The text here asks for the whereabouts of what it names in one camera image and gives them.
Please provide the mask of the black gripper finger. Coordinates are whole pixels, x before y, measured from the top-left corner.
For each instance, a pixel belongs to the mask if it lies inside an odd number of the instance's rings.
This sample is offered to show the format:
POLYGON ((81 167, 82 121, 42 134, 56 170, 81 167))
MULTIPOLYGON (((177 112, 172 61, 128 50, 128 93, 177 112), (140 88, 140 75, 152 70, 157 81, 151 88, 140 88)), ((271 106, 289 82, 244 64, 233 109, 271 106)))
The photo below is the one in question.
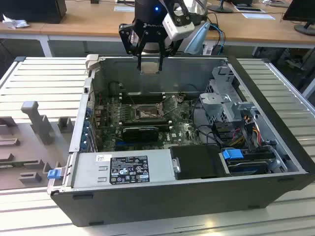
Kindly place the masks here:
POLYGON ((183 39, 172 41, 169 47, 165 47, 165 39, 163 37, 157 38, 157 43, 159 46, 159 63, 158 70, 162 71, 163 59, 169 56, 174 56, 180 45, 182 44, 183 39))
POLYGON ((119 35, 124 45, 126 53, 137 57, 137 69, 141 70, 142 52, 146 44, 146 35, 144 30, 141 29, 142 23, 120 24, 119 35), (138 36, 136 45, 131 41, 132 35, 135 33, 138 36))

